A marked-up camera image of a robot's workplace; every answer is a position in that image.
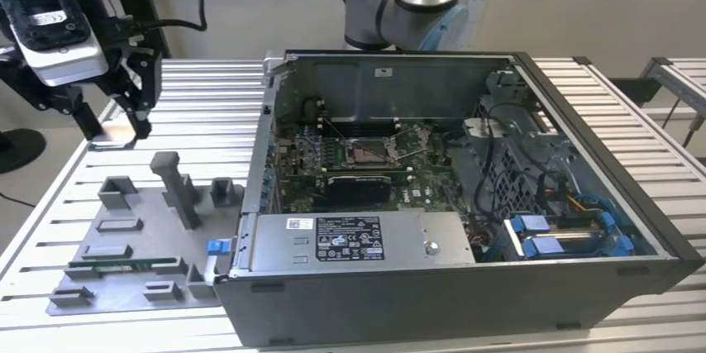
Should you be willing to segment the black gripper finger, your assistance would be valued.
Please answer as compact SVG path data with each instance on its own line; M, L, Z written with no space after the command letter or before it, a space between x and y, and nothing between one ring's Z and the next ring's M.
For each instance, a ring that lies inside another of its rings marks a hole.
M17 53L1 54L1 80L34 109L53 109L70 116L86 140L101 134L102 128L84 100L80 86L46 86Z
M149 136L149 112L162 90L162 57L157 50L130 47L122 52L114 70L116 102L124 110L137 140Z

